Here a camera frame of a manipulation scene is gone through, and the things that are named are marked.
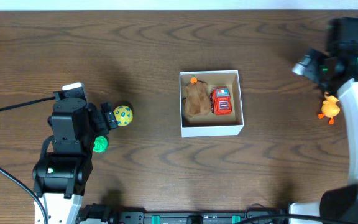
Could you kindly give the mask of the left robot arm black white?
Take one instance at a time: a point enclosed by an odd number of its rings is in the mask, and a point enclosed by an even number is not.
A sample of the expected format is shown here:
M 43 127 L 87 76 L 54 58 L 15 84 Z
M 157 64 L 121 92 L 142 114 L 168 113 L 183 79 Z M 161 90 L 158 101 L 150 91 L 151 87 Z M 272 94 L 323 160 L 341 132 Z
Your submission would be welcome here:
M 82 98 L 66 98 L 55 102 L 48 123 L 53 134 L 34 166 L 34 191 L 47 223 L 75 223 L 93 170 L 95 141 L 117 122 L 110 103 L 97 108 Z

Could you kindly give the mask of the red toy fire truck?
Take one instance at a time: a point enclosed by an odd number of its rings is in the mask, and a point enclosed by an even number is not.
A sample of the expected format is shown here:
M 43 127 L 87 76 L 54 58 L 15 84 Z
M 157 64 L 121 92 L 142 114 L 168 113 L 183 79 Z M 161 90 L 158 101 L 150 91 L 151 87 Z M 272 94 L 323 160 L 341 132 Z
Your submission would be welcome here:
M 228 88 L 213 88 L 210 93 L 211 112 L 217 116 L 232 113 L 231 95 Z

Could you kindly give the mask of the brown plush capybara toy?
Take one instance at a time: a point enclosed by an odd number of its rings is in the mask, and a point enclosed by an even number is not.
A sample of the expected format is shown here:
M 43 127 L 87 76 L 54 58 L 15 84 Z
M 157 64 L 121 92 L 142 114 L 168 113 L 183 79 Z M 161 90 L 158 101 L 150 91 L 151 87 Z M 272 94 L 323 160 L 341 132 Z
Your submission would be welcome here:
M 208 85 L 197 79 L 190 78 L 190 83 L 185 88 L 186 96 L 183 99 L 185 114 L 191 118 L 194 116 L 206 116 L 211 112 L 211 101 L 208 95 Z

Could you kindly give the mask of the green round toy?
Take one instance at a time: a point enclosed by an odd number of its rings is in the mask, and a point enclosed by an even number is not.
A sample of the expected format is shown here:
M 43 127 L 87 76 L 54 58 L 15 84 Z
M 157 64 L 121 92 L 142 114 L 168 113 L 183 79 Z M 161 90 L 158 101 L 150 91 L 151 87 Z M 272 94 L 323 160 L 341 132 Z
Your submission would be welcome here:
M 98 136 L 94 141 L 93 151 L 97 153 L 105 152 L 109 146 L 109 141 L 105 136 Z

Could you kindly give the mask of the yellow ball blue letters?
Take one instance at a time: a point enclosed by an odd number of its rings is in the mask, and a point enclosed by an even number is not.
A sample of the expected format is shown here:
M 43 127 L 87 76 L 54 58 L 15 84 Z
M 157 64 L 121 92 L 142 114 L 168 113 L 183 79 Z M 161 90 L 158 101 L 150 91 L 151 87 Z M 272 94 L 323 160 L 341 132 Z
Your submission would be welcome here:
M 117 106 L 114 109 L 114 116 L 118 126 L 127 126 L 133 120 L 133 111 L 126 105 Z

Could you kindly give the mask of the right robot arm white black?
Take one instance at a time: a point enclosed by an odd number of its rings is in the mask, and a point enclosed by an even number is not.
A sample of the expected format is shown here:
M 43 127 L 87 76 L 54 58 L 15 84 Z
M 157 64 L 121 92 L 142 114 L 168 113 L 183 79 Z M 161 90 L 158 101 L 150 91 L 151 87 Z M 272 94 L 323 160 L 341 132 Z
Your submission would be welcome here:
M 328 190 L 317 202 L 291 204 L 287 220 L 358 223 L 358 18 L 331 20 L 326 51 L 309 49 L 293 73 L 315 82 L 327 100 L 340 102 L 349 143 L 349 184 Z

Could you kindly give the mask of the white cardboard box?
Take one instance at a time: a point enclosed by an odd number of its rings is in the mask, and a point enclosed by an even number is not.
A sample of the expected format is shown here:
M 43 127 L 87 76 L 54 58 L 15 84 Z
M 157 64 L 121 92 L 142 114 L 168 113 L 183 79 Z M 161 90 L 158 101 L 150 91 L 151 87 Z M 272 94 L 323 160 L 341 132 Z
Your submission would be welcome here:
M 180 72 L 181 136 L 237 136 L 244 127 L 237 70 Z

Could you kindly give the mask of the black rail bottom edge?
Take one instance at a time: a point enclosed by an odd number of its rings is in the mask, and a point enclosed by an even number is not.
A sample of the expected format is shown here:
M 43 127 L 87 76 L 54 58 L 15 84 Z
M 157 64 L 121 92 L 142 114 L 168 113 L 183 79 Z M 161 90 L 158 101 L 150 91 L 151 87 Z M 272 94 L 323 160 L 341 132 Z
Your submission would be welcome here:
M 147 211 L 143 208 L 91 204 L 82 208 L 76 223 L 108 224 L 214 224 L 239 223 L 259 216 L 288 215 L 289 208 L 270 208 L 252 204 L 245 210 Z

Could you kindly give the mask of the orange rubber duck toy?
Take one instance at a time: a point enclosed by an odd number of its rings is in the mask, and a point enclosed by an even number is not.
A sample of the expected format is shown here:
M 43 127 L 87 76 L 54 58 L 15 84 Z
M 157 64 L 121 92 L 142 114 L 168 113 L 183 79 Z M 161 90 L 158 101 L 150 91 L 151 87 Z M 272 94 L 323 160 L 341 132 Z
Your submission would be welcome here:
M 329 118 L 329 124 L 334 124 L 334 117 L 337 116 L 340 112 L 340 108 L 337 103 L 339 99 L 333 95 L 330 95 L 328 92 L 324 93 L 325 100 L 321 106 L 321 112 L 318 115 L 319 119 L 323 119 L 324 117 Z

